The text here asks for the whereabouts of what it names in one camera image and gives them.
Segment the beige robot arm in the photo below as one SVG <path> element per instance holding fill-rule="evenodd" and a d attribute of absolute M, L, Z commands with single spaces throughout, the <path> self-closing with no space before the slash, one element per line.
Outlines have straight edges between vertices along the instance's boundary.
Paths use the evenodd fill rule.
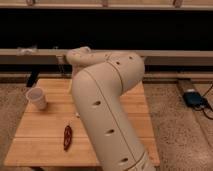
<path fill-rule="evenodd" d="M 120 96 L 145 72 L 144 59 L 125 51 L 70 50 L 72 98 L 103 171 L 156 171 L 140 142 Z"/>

